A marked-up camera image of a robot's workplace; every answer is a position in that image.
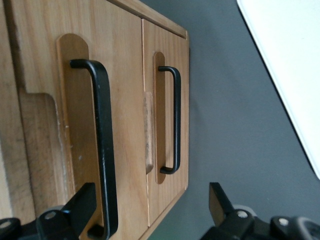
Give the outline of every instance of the gray floor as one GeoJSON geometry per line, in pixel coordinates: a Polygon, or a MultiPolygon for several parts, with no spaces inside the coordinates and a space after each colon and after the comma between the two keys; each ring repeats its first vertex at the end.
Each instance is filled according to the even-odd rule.
{"type": "Polygon", "coordinates": [[[264,221],[320,223],[320,181],[234,0],[142,0],[189,31],[189,187],[150,240],[197,240],[213,225],[209,182],[264,221]]]}

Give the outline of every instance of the wooden drawer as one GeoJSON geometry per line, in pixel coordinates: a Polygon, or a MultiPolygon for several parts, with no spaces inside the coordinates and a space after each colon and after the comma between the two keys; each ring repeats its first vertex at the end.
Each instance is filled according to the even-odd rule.
{"type": "MultiPolygon", "coordinates": [[[[12,109],[16,117],[1,117],[0,122],[0,171],[7,175],[7,180],[0,178],[1,191],[3,189],[7,193],[0,218],[14,215],[26,223],[49,207],[64,205],[85,182],[95,182],[97,189],[100,188],[93,93],[88,81],[90,76],[85,70],[78,74],[79,86],[74,90],[82,95],[78,94],[80,96],[72,101],[72,106],[78,113],[86,114],[79,117],[79,121],[73,114],[70,115],[68,99],[70,95],[77,94],[71,89],[66,90],[68,79],[63,75],[63,68],[71,59],[62,61],[57,46],[59,39],[69,34],[81,38],[87,46],[88,56],[85,57],[102,63],[108,73],[118,206],[118,230],[111,239],[147,238],[186,190],[189,41],[181,36],[183,28],[176,27],[161,15],[159,17],[158,13],[155,14],[139,1],[110,2],[5,1],[6,24],[10,31],[9,37],[1,35],[1,49],[7,50],[1,61],[11,63],[10,39],[15,77],[13,66],[7,64],[6,72],[1,73],[1,84],[9,76],[10,85],[7,85],[12,94],[3,95],[5,104],[1,109],[12,109]],[[156,21],[163,28],[177,30],[171,33],[151,23],[156,21]],[[181,165],[161,184],[156,179],[158,168],[153,163],[156,158],[150,158],[146,149],[146,136],[153,141],[155,136],[153,131],[146,129],[145,121],[150,116],[146,116],[144,109],[144,97],[147,92],[152,95],[153,91],[155,52],[162,52],[165,63],[181,73],[181,165]],[[16,132],[8,131],[10,123],[15,126],[16,132]],[[80,134],[71,134],[74,129],[80,134]],[[12,148],[4,147],[6,141],[13,142],[12,148]],[[9,164],[12,158],[18,158],[18,165],[9,164]],[[148,172],[146,159],[151,159],[154,165],[148,172]],[[23,188],[8,181],[15,179],[13,170],[16,169],[22,170],[20,182],[24,184],[23,188]],[[17,196],[22,196],[17,193],[20,189],[25,193],[24,199],[17,199],[17,196]],[[28,206],[29,210],[17,210],[21,204],[28,206]]],[[[6,31],[5,25],[1,26],[1,32],[6,31]]],[[[81,47],[75,51],[75,56],[80,58],[83,50],[81,47]]],[[[172,164],[173,158],[173,87],[170,77],[165,75],[168,95],[165,104],[166,166],[172,164]]],[[[91,226],[102,223],[99,190],[97,203],[98,208],[82,239],[86,238],[86,231],[91,226]]]]}

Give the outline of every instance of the light wood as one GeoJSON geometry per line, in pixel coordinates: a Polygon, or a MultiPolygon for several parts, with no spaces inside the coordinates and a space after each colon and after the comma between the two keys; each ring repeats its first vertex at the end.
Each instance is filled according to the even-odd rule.
{"type": "Polygon", "coordinates": [[[171,21],[170,19],[166,18],[160,13],[156,12],[155,10],[148,7],[144,3],[140,2],[139,0],[108,0],[108,1],[142,19],[148,20],[149,22],[173,34],[176,34],[184,39],[188,38],[188,33],[183,27],[179,26],[175,22],[171,21]]]}
{"type": "Polygon", "coordinates": [[[156,52],[153,56],[153,95],[154,95],[154,121],[155,121],[155,162],[156,183],[162,184],[166,175],[160,169],[166,166],[166,81],[165,73],[158,67],[165,66],[165,56],[156,52]]]}
{"type": "Polygon", "coordinates": [[[95,183],[96,210],[84,228],[81,239],[95,224],[103,224],[101,184],[97,152],[94,100],[91,76],[86,69],[72,69],[70,60],[89,59],[87,43],[76,34],[65,34],[57,40],[63,102],[63,125],[70,146],[74,190],[85,183],[95,183]]]}
{"type": "MultiPolygon", "coordinates": [[[[28,95],[46,93],[54,100],[48,107],[56,113],[57,135],[52,133],[54,126],[47,131],[49,139],[60,143],[53,151],[60,152],[61,159],[49,161],[63,166],[64,171],[55,171],[54,176],[65,183],[68,198],[74,175],[63,124],[56,40],[68,33],[79,35],[88,44],[90,59],[107,69],[119,214],[119,228],[111,239],[138,239],[148,227],[141,19],[106,0],[12,0],[11,4],[19,81],[28,95]]],[[[37,144],[44,137],[35,139],[37,144]]],[[[40,172],[38,181],[43,177],[40,172]]]]}
{"type": "Polygon", "coordinates": [[[156,230],[158,225],[163,221],[166,215],[170,212],[170,210],[176,205],[181,196],[185,193],[185,189],[178,193],[177,196],[170,202],[170,204],[163,210],[161,215],[153,222],[153,224],[148,228],[148,230],[139,238],[139,240],[147,240],[151,234],[156,230]]]}
{"type": "Polygon", "coordinates": [[[19,89],[25,147],[35,215],[65,203],[61,143],[55,101],[44,93],[19,89]]]}
{"type": "MultiPolygon", "coordinates": [[[[147,175],[149,226],[173,199],[188,186],[189,151],[189,41],[174,35],[147,20],[142,20],[144,90],[154,89],[153,56],[163,53],[165,64],[177,68],[181,74],[181,164],[177,172],[167,175],[157,184],[156,168],[147,175]]],[[[166,163],[173,165],[173,79],[165,73],[165,145],[166,163]]]]}
{"type": "Polygon", "coordinates": [[[154,98],[152,92],[144,93],[144,135],[145,135],[145,172],[150,173],[154,168],[155,159],[155,126],[154,98]]]}
{"type": "Polygon", "coordinates": [[[0,219],[35,218],[14,68],[0,1],[0,219]]]}

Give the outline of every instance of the screw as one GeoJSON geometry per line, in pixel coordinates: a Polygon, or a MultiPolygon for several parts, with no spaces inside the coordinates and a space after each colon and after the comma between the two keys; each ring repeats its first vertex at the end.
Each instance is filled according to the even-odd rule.
{"type": "Polygon", "coordinates": [[[279,218],[279,223],[281,226],[286,227],[286,226],[288,226],[289,221],[288,221],[288,219],[285,219],[285,218],[279,218]]]}
{"type": "Polygon", "coordinates": [[[0,229],[5,229],[6,227],[9,227],[10,225],[11,225],[11,222],[9,220],[5,221],[0,224],[0,229]]]}
{"type": "Polygon", "coordinates": [[[248,217],[248,214],[242,210],[238,211],[236,214],[238,215],[239,218],[242,218],[242,219],[245,219],[248,217]]]}
{"type": "Polygon", "coordinates": [[[45,215],[44,219],[49,220],[54,218],[56,213],[54,211],[49,212],[47,215],[45,215]]]}

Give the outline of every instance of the drawer pull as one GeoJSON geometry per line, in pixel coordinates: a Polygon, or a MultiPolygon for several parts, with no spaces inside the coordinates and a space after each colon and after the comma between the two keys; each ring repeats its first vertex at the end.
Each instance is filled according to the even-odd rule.
{"type": "Polygon", "coordinates": [[[163,166],[162,174],[174,174],[180,167],[181,150],[181,76],[178,69],[172,66],[159,66],[160,72],[170,72],[173,75],[173,167],[163,166]]]}
{"type": "Polygon", "coordinates": [[[108,240],[118,229],[115,157],[108,73],[100,62],[94,60],[74,59],[70,61],[70,66],[74,69],[87,69],[92,79],[103,227],[100,225],[93,226],[88,231],[88,236],[96,240],[108,240]]]}

